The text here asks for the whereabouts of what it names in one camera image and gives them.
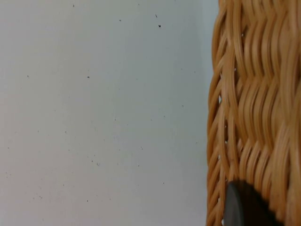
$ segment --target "woven rattan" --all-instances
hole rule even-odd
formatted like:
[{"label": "woven rattan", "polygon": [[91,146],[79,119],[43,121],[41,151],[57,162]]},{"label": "woven rattan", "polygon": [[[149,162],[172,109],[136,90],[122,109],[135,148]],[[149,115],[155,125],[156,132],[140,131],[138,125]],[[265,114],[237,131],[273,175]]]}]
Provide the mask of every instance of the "woven rattan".
[{"label": "woven rattan", "polygon": [[220,0],[207,122],[207,220],[222,224],[229,181],[254,186],[301,226],[301,0]]}]

